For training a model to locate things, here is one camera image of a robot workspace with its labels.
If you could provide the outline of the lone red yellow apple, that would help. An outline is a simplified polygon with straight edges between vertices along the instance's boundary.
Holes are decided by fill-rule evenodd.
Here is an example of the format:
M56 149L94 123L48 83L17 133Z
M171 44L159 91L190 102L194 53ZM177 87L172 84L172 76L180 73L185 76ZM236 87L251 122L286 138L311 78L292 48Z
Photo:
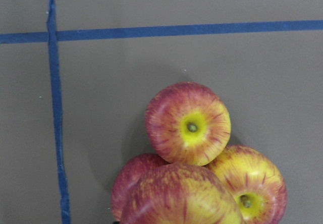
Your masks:
M121 223L244 223L233 196L205 167L167 164L145 173Z

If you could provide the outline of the back red yellow apple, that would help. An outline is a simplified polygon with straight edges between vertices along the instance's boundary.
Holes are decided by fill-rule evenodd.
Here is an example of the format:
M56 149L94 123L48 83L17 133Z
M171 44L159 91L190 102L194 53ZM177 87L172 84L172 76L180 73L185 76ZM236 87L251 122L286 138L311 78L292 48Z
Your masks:
M145 128L153 149L167 162L203 166L229 142L231 120L225 104L208 87L180 82L149 102Z

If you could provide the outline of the front red yellow apple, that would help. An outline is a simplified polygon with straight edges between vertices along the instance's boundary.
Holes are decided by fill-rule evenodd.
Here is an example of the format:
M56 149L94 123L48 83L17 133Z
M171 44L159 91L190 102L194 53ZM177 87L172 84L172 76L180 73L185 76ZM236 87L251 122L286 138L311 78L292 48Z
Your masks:
M139 179L146 172L165 164L168 162L154 153L140 154L126 162L112 186L111 211L116 221L120 221L126 199Z

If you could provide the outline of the right red yellow apple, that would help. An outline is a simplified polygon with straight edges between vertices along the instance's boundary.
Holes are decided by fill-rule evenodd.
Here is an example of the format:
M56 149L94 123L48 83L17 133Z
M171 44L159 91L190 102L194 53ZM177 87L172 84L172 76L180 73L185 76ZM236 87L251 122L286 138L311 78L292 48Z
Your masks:
M265 155L229 145L206 165L235 199L246 223L279 223L287 206L284 178Z

